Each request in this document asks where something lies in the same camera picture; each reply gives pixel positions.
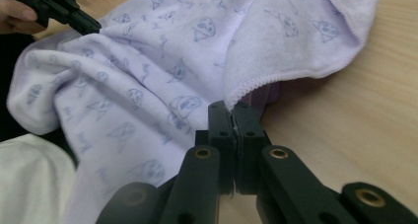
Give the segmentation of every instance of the finger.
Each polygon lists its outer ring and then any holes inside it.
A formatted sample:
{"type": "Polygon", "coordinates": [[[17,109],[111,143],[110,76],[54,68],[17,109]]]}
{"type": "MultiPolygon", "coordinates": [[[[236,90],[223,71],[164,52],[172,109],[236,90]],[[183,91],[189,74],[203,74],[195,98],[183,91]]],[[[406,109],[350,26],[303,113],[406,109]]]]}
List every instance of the finger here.
{"type": "Polygon", "coordinates": [[[0,22],[0,35],[12,34],[13,25],[10,25],[7,22],[0,22]]]}
{"type": "Polygon", "coordinates": [[[32,29],[19,29],[17,27],[13,28],[13,32],[16,34],[25,34],[25,35],[34,35],[44,31],[45,28],[42,26],[38,26],[32,29]]]}
{"type": "Polygon", "coordinates": [[[36,12],[31,7],[16,0],[0,0],[0,9],[3,14],[17,19],[25,21],[37,19],[36,12]]]}
{"type": "Polygon", "coordinates": [[[39,29],[43,28],[39,23],[33,21],[22,21],[15,18],[9,18],[6,20],[9,25],[14,26],[17,29],[29,30],[29,29],[39,29]]]}

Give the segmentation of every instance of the printed cloth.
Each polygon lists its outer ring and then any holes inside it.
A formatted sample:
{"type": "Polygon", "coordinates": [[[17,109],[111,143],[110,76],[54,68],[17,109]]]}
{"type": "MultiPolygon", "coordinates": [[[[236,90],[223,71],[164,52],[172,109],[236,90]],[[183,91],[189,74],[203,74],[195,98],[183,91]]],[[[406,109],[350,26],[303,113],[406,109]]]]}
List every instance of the printed cloth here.
{"type": "Polygon", "coordinates": [[[67,31],[21,55],[8,108],[61,126],[80,166],[65,223],[95,223],[131,182],[178,172],[207,107],[263,85],[325,77],[364,47],[378,0],[128,0],[99,34],[67,31]]]}

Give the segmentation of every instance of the cartoon print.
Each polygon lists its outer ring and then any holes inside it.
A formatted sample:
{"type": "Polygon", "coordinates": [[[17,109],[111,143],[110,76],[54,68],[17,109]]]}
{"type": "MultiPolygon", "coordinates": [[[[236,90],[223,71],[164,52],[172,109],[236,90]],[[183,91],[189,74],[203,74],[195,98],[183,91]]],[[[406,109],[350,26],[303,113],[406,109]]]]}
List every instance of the cartoon print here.
{"type": "Polygon", "coordinates": [[[298,27],[288,16],[270,10],[264,10],[264,12],[274,16],[282,22],[286,37],[297,37],[299,35],[298,27]]]}
{"type": "Polygon", "coordinates": [[[91,78],[86,74],[81,74],[75,87],[78,88],[79,97],[83,97],[87,90],[87,85],[91,81],[91,78]]]}
{"type": "Polygon", "coordinates": [[[119,59],[116,58],[114,55],[111,55],[105,62],[110,67],[117,67],[119,64],[119,59]]]}
{"type": "Polygon", "coordinates": [[[169,114],[167,122],[169,125],[174,126],[176,129],[183,131],[184,133],[189,133],[191,131],[191,126],[188,124],[187,120],[181,119],[174,112],[169,114]]]}
{"type": "Polygon", "coordinates": [[[29,55],[28,55],[28,58],[29,58],[29,61],[30,61],[30,63],[35,67],[35,68],[40,68],[40,62],[37,60],[37,56],[36,56],[36,54],[35,53],[30,53],[29,55]]]}
{"type": "Polygon", "coordinates": [[[133,23],[125,27],[125,29],[123,30],[123,35],[126,37],[133,37],[132,32],[136,26],[137,26],[137,23],[133,23]]]}
{"type": "Polygon", "coordinates": [[[99,120],[107,113],[107,111],[111,108],[111,105],[112,101],[110,99],[103,98],[97,102],[87,105],[87,108],[96,111],[98,114],[96,120],[99,120]]]}
{"type": "Polygon", "coordinates": [[[34,101],[39,97],[40,92],[42,91],[42,85],[36,84],[32,85],[28,91],[28,100],[27,104],[30,106],[34,103],[34,101]]]}
{"type": "Polygon", "coordinates": [[[160,43],[160,48],[161,48],[161,53],[162,53],[161,57],[162,57],[162,58],[164,58],[165,53],[166,53],[166,51],[165,51],[164,47],[166,46],[166,43],[167,43],[169,40],[166,38],[166,36],[165,36],[165,35],[161,35],[161,36],[160,36],[160,41],[161,41],[161,43],[160,43]]]}
{"type": "Polygon", "coordinates": [[[131,19],[129,17],[129,15],[127,14],[122,14],[116,18],[113,18],[112,20],[114,20],[115,22],[118,22],[120,24],[127,24],[130,23],[131,19]]]}
{"type": "Polygon", "coordinates": [[[338,29],[335,26],[331,25],[330,23],[324,22],[324,21],[311,21],[311,22],[316,27],[316,29],[320,32],[323,43],[327,43],[330,40],[339,36],[338,29]]]}
{"type": "Polygon", "coordinates": [[[122,58],[122,63],[119,66],[119,69],[122,70],[123,72],[128,72],[129,70],[129,59],[126,57],[122,58]]]}
{"type": "Polygon", "coordinates": [[[71,111],[71,108],[69,108],[69,107],[64,108],[64,117],[65,117],[65,122],[68,122],[69,120],[71,120],[74,117],[73,113],[71,111]]]}
{"type": "Polygon", "coordinates": [[[77,71],[80,71],[81,62],[79,60],[73,60],[71,61],[71,67],[77,71]]]}
{"type": "Polygon", "coordinates": [[[150,75],[150,65],[147,63],[144,63],[142,65],[142,71],[144,72],[144,74],[139,77],[139,82],[144,84],[145,79],[150,75]]]}
{"type": "Polygon", "coordinates": [[[224,0],[212,0],[212,4],[214,4],[218,9],[227,10],[227,6],[225,5],[224,0]]]}
{"type": "Polygon", "coordinates": [[[215,23],[209,17],[201,18],[194,29],[194,41],[213,37],[216,33],[215,23]]]}
{"type": "Polygon", "coordinates": [[[167,83],[179,82],[183,80],[188,75],[188,73],[193,75],[195,78],[198,78],[198,75],[187,67],[182,58],[178,61],[175,67],[168,72],[173,75],[173,78],[167,83]]]}
{"type": "Polygon", "coordinates": [[[173,22],[174,21],[174,16],[175,16],[175,11],[171,11],[171,12],[166,13],[166,14],[158,17],[158,18],[173,22]]]}
{"type": "Polygon", "coordinates": [[[128,98],[135,105],[135,110],[141,107],[143,94],[138,89],[130,89],[127,93],[128,98]]]}
{"type": "Polygon", "coordinates": [[[107,168],[100,168],[96,171],[96,175],[101,180],[103,186],[103,193],[104,194],[110,194],[114,191],[114,187],[110,185],[110,180],[107,176],[107,168]]]}
{"type": "Polygon", "coordinates": [[[98,73],[98,81],[106,84],[108,80],[108,74],[104,73],[104,72],[99,72],[98,73]]]}
{"type": "Polygon", "coordinates": [[[170,109],[172,112],[168,116],[168,123],[178,130],[185,133],[191,131],[187,118],[190,114],[201,106],[202,102],[194,96],[180,96],[172,100],[170,109]]]}
{"type": "Polygon", "coordinates": [[[337,10],[337,9],[332,10],[332,13],[333,13],[335,16],[342,16],[342,13],[341,13],[341,12],[339,12],[339,10],[337,10]]]}
{"type": "Polygon", "coordinates": [[[188,118],[188,116],[201,105],[202,102],[198,97],[180,96],[170,103],[170,108],[181,118],[188,118]]]}
{"type": "Polygon", "coordinates": [[[187,75],[187,70],[182,59],[169,71],[173,78],[168,83],[179,82],[187,75]]]}
{"type": "Polygon", "coordinates": [[[135,126],[130,122],[125,122],[114,131],[110,132],[107,136],[116,140],[118,145],[117,153],[120,153],[134,133],[135,126]]]}
{"type": "Polygon", "coordinates": [[[236,43],[237,43],[237,41],[235,39],[231,39],[230,43],[228,44],[228,49],[233,47],[236,43]]]}
{"type": "Polygon", "coordinates": [[[156,10],[164,2],[164,0],[151,0],[153,2],[153,10],[156,10]]]}
{"type": "Polygon", "coordinates": [[[152,159],[144,164],[135,166],[128,173],[134,174],[140,182],[157,186],[163,180],[166,170],[159,160],[152,159]]]}
{"type": "Polygon", "coordinates": [[[52,63],[58,63],[58,56],[56,56],[55,54],[51,54],[51,55],[49,55],[49,60],[52,63]]]}
{"type": "Polygon", "coordinates": [[[80,152],[81,154],[84,154],[93,147],[92,143],[86,139],[83,132],[77,134],[77,139],[81,145],[78,149],[78,152],[80,152]]]}
{"type": "Polygon", "coordinates": [[[194,3],[188,0],[177,0],[178,3],[180,3],[181,6],[185,6],[187,9],[191,9],[193,7],[194,3]]]}
{"type": "Polygon", "coordinates": [[[142,54],[144,45],[147,45],[146,42],[140,40],[129,40],[128,44],[137,50],[138,54],[142,54]]]}
{"type": "Polygon", "coordinates": [[[163,129],[160,123],[155,123],[153,127],[157,130],[157,132],[162,136],[162,142],[163,144],[167,144],[170,142],[173,138],[163,129]]]}
{"type": "Polygon", "coordinates": [[[236,9],[235,12],[239,15],[244,15],[246,14],[246,9],[236,9]]]}
{"type": "Polygon", "coordinates": [[[216,67],[220,67],[220,68],[225,67],[225,63],[214,63],[213,65],[216,66],[216,67]]]}
{"type": "Polygon", "coordinates": [[[82,49],[82,55],[88,58],[93,58],[93,56],[95,56],[95,52],[92,49],[84,48],[82,49]]]}
{"type": "Polygon", "coordinates": [[[64,83],[64,79],[61,76],[56,76],[49,84],[52,88],[56,88],[64,83]]]}

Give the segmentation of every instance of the black plastic part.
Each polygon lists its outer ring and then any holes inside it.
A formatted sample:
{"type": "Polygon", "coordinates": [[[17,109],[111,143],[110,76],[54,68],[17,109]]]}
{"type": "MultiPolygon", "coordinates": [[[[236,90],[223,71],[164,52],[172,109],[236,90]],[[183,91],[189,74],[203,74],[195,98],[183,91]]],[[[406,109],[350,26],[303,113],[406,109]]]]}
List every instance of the black plastic part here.
{"type": "Polygon", "coordinates": [[[158,191],[142,183],[122,187],[104,207],[97,224],[153,223],[158,191]]]}
{"type": "Polygon", "coordinates": [[[292,150],[268,146],[260,161],[263,179],[288,223],[357,223],[292,150]]]}
{"type": "Polygon", "coordinates": [[[189,149],[159,223],[217,223],[219,169],[217,149],[210,146],[189,149]]]}
{"type": "Polygon", "coordinates": [[[273,194],[265,183],[260,184],[255,206],[262,224],[288,223],[273,194]]]}
{"type": "Polygon", "coordinates": [[[218,149],[221,154],[220,194],[231,194],[234,192],[237,146],[231,115],[224,102],[211,104],[208,115],[208,145],[218,149]]]}
{"type": "Polygon", "coordinates": [[[369,184],[344,186],[341,202],[362,224],[418,224],[414,213],[381,188],[369,184]]]}
{"type": "Polygon", "coordinates": [[[238,103],[232,115],[239,140],[235,177],[237,192],[256,194],[260,182],[259,155],[261,150],[271,143],[266,139],[265,132],[252,108],[238,103]]]}
{"type": "Polygon", "coordinates": [[[155,206],[155,209],[153,211],[153,215],[151,217],[151,221],[146,223],[146,222],[137,222],[137,223],[132,223],[132,224],[139,224],[139,223],[143,223],[143,224],[154,224],[154,223],[159,223],[159,220],[161,218],[161,216],[163,215],[163,211],[166,208],[166,204],[167,204],[167,200],[169,199],[169,196],[172,192],[174,183],[175,183],[175,178],[173,177],[170,180],[168,180],[167,182],[165,182],[162,186],[158,187],[158,199],[157,199],[157,205],[155,206]]]}
{"type": "Polygon", "coordinates": [[[76,0],[18,0],[32,7],[37,13],[37,22],[48,27],[49,19],[68,24],[81,35],[98,33],[101,24],[80,10],[76,0]]]}
{"type": "Polygon", "coordinates": [[[194,146],[207,146],[209,144],[209,134],[208,130],[196,130],[196,135],[194,136],[194,146]]]}

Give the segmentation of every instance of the fabric fold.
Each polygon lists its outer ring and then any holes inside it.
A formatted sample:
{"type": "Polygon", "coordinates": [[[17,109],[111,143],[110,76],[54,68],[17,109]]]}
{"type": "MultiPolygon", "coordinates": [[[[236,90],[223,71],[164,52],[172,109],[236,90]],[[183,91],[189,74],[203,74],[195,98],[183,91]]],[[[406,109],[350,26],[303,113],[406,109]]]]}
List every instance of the fabric fold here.
{"type": "Polygon", "coordinates": [[[67,31],[28,47],[8,109],[32,133],[62,127],[80,161],[66,223],[90,224],[118,188],[175,176],[211,103],[230,109],[261,86],[347,66],[376,5],[128,0],[100,19],[99,34],[67,31]]]}

